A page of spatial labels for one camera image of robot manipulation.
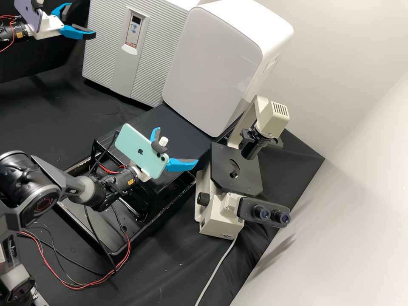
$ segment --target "red wire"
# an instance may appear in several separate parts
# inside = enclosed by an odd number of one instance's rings
[[[13,26],[12,26],[11,24],[13,23],[13,21],[15,21],[15,20],[17,19],[17,17],[16,17],[16,16],[12,16],[12,15],[3,15],[3,16],[0,16],[0,19],[2,19],[2,18],[12,19],[12,21],[10,21],[9,25],[10,25],[10,28],[11,28],[11,32],[13,33],[13,40],[11,41],[11,43],[10,43],[7,47],[5,47],[4,49],[0,50],[0,53],[3,52],[4,50],[10,48],[11,45],[14,43],[14,29],[13,29]]]
[[[118,173],[120,173],[120,171],[111,171],[111,170],[109,170],[108,168],[106,168],[106,167],[104,167],[103,165],[99,165],[105,172],[107,172],[107,173],[109,173],[109,174],[118,174]],[[124,168],[124,169],[126,169],[126,166],[125,165],[120,165],[119,166],[119,168]]]
[[[48,261],[46,260],[43,251],[41,250],[41,245],[40,243],[37,241],[37,239],[26,233],[26,232],[18,232],[19,234],[25,235],[27,237],[30,237],[31,239],[34,240],[34,242],[37,244],[38,250],[41,254],[42,259],[44,260],[45,265],[48,267],[48,269],[52,272],[52,274],[54,274],[54,276],[67,288],[71,289],[71,290],[82,290],[82,289],[86,289],[90,286],[95,286],[95,285],[99,285],[102,284],[103,282],[105,282],[115,271],[111,270],[110,272],[108,272],[104,277],[102,277],[99,280],[87,283],[85,285],[82,286],[78,286],[78,287],[72,287],[70,286],[68,283],[66,283],[64,280],[62,280],[58,274],[51,268],[50,264],[48,263]],[[128,260],[129,255],[130,255],[130,240],[129,237],[126,233],[124,233],[124,235],[126,236],[126,240],[127,240],[127,252],[126,255],[124,256],[124,258],[116,265],[116,270],[118,271],[120,268],[122,268],[122,266],[125,264],[125,262]]]

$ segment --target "control panel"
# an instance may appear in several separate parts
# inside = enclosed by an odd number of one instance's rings
[[[126,44],[132,48],[137,48],[139,40],[140,29],[142,27],[143,17],[132,13],[127,30]]]

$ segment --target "white cable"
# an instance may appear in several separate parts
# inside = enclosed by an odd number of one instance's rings
[[[198,304],[201,302],[201,299],[204,296],[204,293],[207,291],[208,286],[211,284],[211,281],[213,280],[215,274],[217,273],[219,267],[221,266],[222,262],[224,259],[227,257],[228,253],[231,251],[232,247],[234,246],[235,242],[237,241],[238,235],[235,237],[235,239],[232,241],[231,245],[229,246],[228,250],[225,252],[225,254],[221,257],[220,261],[218,262],[218,265],[215,267],[214,272],[212,273],[210,279],[208,280],[207,284],[205,285],[203,291],[201,292],[200,296],[198,297],[197,302],[195,303],[195,306],[198,306]]]

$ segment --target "white knob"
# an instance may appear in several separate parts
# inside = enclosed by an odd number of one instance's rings
[[[169,139],[167,137],[162,137],[159,140],[159,145],[161,145],[162,147],[165,147],[168,142],[169,142]]]

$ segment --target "microscope focus knob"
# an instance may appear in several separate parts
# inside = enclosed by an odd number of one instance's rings
[[[202,206],[208,206],[211,196],[208,193],[199,193],[197,196],[197,204]]]

